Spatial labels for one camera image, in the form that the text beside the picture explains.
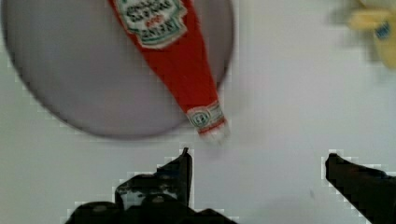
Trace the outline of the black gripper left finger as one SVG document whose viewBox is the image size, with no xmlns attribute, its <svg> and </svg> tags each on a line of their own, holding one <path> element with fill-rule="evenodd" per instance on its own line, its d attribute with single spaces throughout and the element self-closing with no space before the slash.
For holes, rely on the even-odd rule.
<svg viewBox="0 0 396 224">
<path fill-rule="evenodd" d="M 153 174 L 135 175 L 115 190 L 115 203 L 122 209 L 140 206 L 149 196 L 165 194 L 188 205 L 191 196 L 192 156 L 184 147 L 175 159 L 157 168 Z"/>
</svg>

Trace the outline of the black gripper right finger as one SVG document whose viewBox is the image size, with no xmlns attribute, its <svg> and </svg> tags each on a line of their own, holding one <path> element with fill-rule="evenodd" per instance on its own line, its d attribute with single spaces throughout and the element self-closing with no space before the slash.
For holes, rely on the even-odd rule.
<svg viewBox="0 0 396 224">
<path fill-rule="evenodd" d="M 331 153 L 325 178 L 371 224 L 395 224 L 396 181 L 385 172 L 352 163 Z"/>
</svg>

